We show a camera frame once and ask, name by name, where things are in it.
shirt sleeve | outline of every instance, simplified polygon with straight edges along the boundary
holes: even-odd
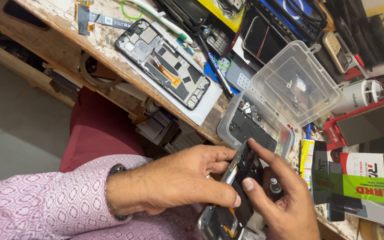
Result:
[[[109,212],[106,177],[112,166],[127,168],[140,156],[105,156],[73,172],[18,175],[0,181],[0,239],[69,239],[126,223]]]

pink patterned shirt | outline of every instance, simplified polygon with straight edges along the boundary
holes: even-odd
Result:
[[[170,240],[202,239],[198,204],[159,215],[117,221],[108,210],[105,183],[116,164],[127,169],[150,161],[137,155],[94,159],[73,172],[19,175],[0,181],[0,239]]]

yellow glue tube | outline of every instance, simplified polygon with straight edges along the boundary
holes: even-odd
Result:
[[[311,188],[312,177],[312,158],[314,156],[315,140],[311,139],[311,125],[308,124],[306,129],[306,138],[302,139],[300,146],[300,176],[308,184],[308,188]]]

plastic container lid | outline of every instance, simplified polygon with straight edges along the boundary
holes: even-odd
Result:
[[[251,79],[253,91],[292,127],[331,111],[342,91],[302,41],[284,47]]]

gray floor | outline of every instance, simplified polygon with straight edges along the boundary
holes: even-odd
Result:
[[[0,179],[57,171],[71,111],[0,65]]]

